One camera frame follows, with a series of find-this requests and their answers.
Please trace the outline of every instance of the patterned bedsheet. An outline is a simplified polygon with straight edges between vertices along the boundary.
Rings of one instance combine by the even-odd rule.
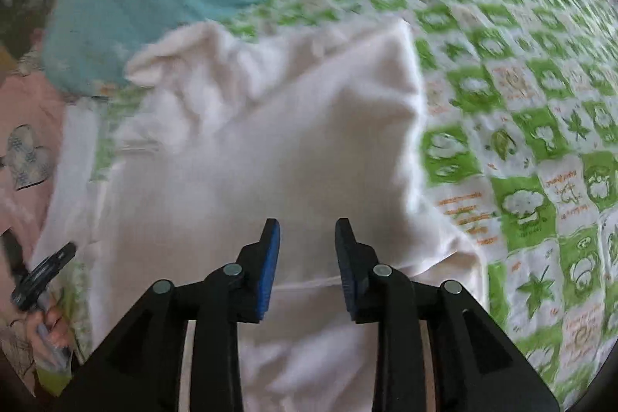
[[[490,312],[567,407],[618,335],[618,18],[613,0],[267,0],[224,22],[402,16],[426,83],[428,194],[480,244]],[[146,90],[109,104],[110,134]]]

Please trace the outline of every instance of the silver screw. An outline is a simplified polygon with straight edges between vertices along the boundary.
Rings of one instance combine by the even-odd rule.
[[[446,290],[448,293],[457,295],[458,293],[461,293],[463,287],[459,281],[448,280],[444,282],[444,290]]]
[[[242,266],[236,263],[226,264],[223,266],[223,272],[227,276],[238,276],[242,272]]]
[[[172,290],[172,283],[167,280],[159,280],[153,285],[155,293],[167,293]]]
[[[392,269],[390,266],[386,264],[378,264],[377,266],[373,266],[373,273],[376,276],[380,276],[382,278],[388,278],[392,274]]]

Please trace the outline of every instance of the bed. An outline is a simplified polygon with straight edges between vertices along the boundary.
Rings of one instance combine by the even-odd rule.
[[[122,155],[114,132],[148,93],[123,67],[166,31],[210,18],[257,41],[402,16],[426,82],[427,193],[482,246],[490,314],[564,408],[605,362],[618,337],[615,0],[11,1],[0,40],[23,55],[21,72],[42,66],[60,91],[97,98],[93,187]],[[43,26],[42,53],[30,50]],[[77,263],[63,287],[86,353],[87,285]]]

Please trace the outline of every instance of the heart-shaped print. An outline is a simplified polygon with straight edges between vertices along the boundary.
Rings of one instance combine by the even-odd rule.
[[[44,182],[54,167],[51,151],[38,146],[35,131],[30,125],[18,126],[11,132],[6,156],[0,161],[0,166],[3,164],[10,169],[16,191]]]

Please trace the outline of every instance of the pink clothing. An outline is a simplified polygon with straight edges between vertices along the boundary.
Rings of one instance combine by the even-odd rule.
[[[0,233],[9,227],[22,245],[24,261],[45,222],[61,145],[64,101],[36,72],[8,76],[0,87]],[[13,281],[0,253],[0,313],[12,312]]]

